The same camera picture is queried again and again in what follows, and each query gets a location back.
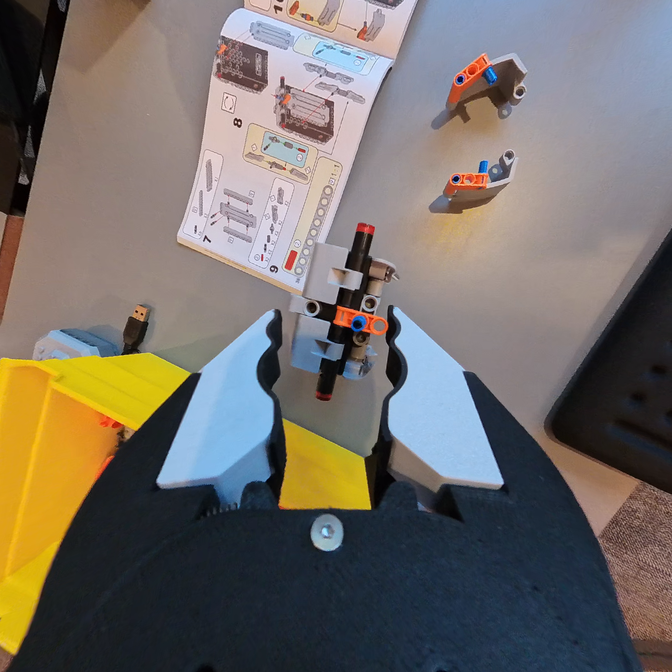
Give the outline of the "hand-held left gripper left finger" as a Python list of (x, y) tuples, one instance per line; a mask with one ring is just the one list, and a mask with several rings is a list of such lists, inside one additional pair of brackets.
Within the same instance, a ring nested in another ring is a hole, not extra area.
[(269, 310), (201, 369), (159, 488), (211, 485), (223, 507), (278, 506), (286, 448), (272, 388), (281, 341), (281, 312)]

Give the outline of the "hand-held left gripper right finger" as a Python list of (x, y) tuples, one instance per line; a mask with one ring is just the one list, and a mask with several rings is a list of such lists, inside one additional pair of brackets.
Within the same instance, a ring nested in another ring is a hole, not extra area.
[(374, 505), (392, 481), (409, 483), (425, 508), (447, 485), (499, 491), (503, 477), (465, 369), (398, 307), (388, 307), (386, 375), (374, 446)]

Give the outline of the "black grey building block assembly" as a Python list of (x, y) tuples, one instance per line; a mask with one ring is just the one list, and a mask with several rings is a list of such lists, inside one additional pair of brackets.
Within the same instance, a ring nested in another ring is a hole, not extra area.
[(350, 249), (317, 243), (302, 294), (290, 302), (297, 314), (291, 363), (318, 374), (320, 401), (331, 400), (338, 376), (368, 374), (376, 357), (370, 338), (389, 328), (377, 311), (384, 285), (399, 276), (394, 264), (370, 255), (374, 232), (358, 223)]

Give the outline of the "grey curved panel orange connector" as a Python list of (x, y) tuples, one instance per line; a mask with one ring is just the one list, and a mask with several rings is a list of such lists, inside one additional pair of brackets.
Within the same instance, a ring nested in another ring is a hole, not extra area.
[(510, 184), (516, 174), (518, 158), (512, 149), (505, 151), (497, 164), (488, 168), (488, 162), (482, 161), (478, 171), (454, 173), (443, 190), (449, 200), (458, 202), (476, 202), (496, 196)]
[(453, 78), (446, 108), (449, 118), (468, 121), (466, 105), (487, 97), (497, 108), (498, 118), (507, 119), (526, 94), (527, 69), (517, 54), (491, 60), (486, 53), (458, 71)]

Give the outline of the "grey desk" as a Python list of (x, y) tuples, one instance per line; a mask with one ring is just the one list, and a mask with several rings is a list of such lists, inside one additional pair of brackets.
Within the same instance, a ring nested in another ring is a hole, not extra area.
[[(1, 355), (50, 331), (117, 340), (140, 303), (145, 350), (197, 371), (283, 310), (283, 414), (360, 454), (390, 386), (314, 398), (290, 365), (288, 295), (176, 241), (197, 168), (217, 34), (237, 1), (73, 1), (1, 324)], [(526, 94), (446, 108), (458, 71), (515, 53)], [(454, 173), (518, 163), (496, 196), (443, 195)], [(554, 460), (600, 531), (633, 478), (551, 440), (550, 407), (671, 224), (670, 1), (420, 1), (374, 103), (328, 241), (374, 224), (400, 307), (475, 372)]]

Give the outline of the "yellow plastic bin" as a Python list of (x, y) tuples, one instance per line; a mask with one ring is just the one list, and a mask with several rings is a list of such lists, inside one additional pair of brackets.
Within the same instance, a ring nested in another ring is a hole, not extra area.
[[(151, 354), (1, 360), (2, 655), (20, 648), (92, 485), (187, 377)], [(105, 416), (123, 426), (99, 426)]]

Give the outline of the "grey electronic module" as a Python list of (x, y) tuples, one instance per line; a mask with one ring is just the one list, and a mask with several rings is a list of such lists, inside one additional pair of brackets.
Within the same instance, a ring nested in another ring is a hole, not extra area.
[(82, 329), (52, 330), (40, 338), (35, 346), (32, 359), (71, 359), (84, 356), (119, 356), (118, 347)]

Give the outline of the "open instruction booklet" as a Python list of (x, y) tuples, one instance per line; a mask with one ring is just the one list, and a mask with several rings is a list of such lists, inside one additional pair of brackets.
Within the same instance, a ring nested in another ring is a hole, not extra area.
[(245, 1), (218, 37), (177, 241), (299, 294), (415, 1)]

